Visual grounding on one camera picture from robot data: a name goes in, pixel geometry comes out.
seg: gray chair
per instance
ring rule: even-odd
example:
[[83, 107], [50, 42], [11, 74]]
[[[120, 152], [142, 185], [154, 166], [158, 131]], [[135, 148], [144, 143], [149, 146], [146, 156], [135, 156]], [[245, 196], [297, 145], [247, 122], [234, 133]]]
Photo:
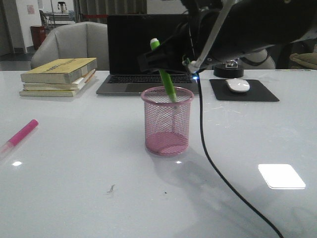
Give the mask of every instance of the gray chair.
[[80, 22], [53, 29], [31, 59], [35, 68], [56, 59], [97, 57], [97, 70], [109, 70], [107, 25]]

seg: black mouse pad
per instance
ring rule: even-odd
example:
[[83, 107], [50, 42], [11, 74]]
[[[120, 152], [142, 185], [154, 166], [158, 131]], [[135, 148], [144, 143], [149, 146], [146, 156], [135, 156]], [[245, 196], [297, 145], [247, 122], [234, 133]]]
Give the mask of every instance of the black mouse pad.
[[246, 79], [250, 90], [245, 93], [230, 91], [225, 79], [210, 79], [210, 84], [218, 100], [225, 101], [250, 101], [250, 102], [278, 102], [279, 99], [272, 94], [260, 81]]

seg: black device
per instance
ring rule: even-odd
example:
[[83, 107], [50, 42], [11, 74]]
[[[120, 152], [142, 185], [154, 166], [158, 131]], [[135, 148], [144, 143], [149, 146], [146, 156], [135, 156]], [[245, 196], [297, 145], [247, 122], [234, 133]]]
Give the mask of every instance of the black device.
[[201, 55], [214, 29], [219, 30], [211, 36], [215, 40], [198, 71], [274, 45], [317, 37], [316, 0], [236, 2], [225, 8], [219, 0], [182, 0], [189, 17], [160, 47], [139, 56], [141, 70], [163, 68], [188, 73], [188, 62]]

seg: laptop keyboard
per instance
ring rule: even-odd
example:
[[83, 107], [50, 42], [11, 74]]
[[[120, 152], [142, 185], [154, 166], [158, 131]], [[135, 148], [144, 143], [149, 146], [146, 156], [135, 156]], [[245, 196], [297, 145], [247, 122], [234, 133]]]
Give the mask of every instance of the laptop keyboard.
[[[171, 75], [173, 83], [192, 83], [187, 75]], [[159, 75], [112, 75], [108, 83], [161, 83]]]

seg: pink highlighter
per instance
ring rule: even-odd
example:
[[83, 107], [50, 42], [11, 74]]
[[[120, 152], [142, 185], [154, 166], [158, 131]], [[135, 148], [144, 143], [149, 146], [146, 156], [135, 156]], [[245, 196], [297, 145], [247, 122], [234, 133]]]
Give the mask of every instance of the pink highlighter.
[[33, 119], [26, 124], [18, 133], [0, 147], [0, 160], [3, 159], [25, 136], [27, 136], [37, 125], [38, 121]]

